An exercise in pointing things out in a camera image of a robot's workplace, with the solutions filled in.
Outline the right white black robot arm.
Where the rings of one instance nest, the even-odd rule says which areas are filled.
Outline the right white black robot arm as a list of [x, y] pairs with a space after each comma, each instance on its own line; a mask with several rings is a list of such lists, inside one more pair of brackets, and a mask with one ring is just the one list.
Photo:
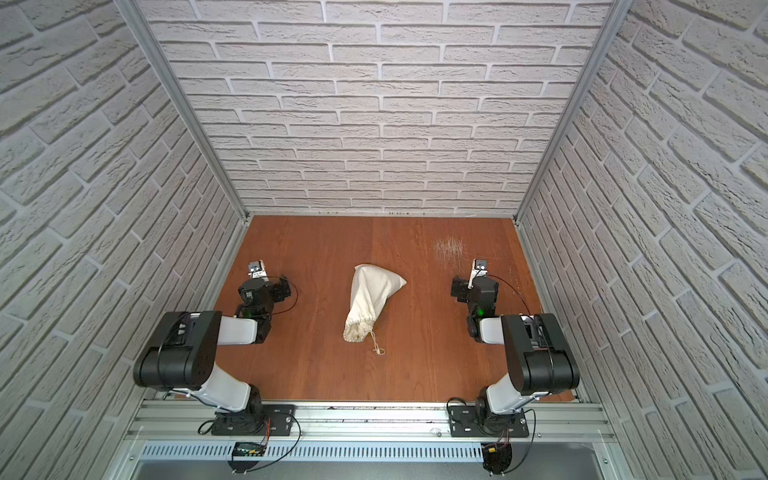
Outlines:
[[468, 307], [468, 333], [478, 343], [504, 347], [507, 373], [475, 403], [477, 423], [489, 430], [541, 398], [575, 389], [581, 372], [552, 314], [498, 315], [499, 284], [487, 276], [454, 278], [451, 296]]

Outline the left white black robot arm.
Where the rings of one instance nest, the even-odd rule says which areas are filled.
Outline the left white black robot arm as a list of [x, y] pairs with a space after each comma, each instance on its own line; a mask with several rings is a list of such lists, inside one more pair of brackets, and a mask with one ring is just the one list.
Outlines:
[[260, 422], [258, 389], [218, 366], [217, 349], [263, 343], [275, 305], [293, 296], [294, 289], [284, 276], [253, 276], [238, 294], [241, 303], [233, 316], [216, 310], [165, 313], [134, 364], [135, 384], [188, 396], [218, 417]]

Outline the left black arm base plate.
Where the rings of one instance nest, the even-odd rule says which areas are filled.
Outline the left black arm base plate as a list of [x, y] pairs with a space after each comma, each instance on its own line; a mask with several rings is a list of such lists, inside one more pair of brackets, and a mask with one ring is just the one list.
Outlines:
[[295, 406], [291, 404], [270, 404], [256, 411], [216, 413], [209, 433], [213, 436], [287, 437], [294, 425], [294, 411]]

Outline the cream cloth drawstring bag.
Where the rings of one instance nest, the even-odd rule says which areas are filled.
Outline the cream cloth drawstring bag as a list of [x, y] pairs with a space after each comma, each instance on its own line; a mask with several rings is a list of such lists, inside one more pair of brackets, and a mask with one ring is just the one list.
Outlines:
[[387, 300], [403, 288], [407, 281], [400, 275], [372, 264], [355, 267], [351, 285], [350, 309], [345, 320], [343, 339], [350, 343], [373, 340], [374, 352], [384, 355], [374, 333], [374, 326]]

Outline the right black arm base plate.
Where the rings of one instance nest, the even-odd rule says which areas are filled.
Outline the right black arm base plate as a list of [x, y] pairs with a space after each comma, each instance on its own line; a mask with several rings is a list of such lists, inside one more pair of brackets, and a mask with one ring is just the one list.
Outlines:
[[488, 414], [481, 420], [474, 405], [451, 404], [447, 407], [452, 437], [486, 437], [522, 439], [530, 433], [527, 420], [521, 413], [513, 415]]

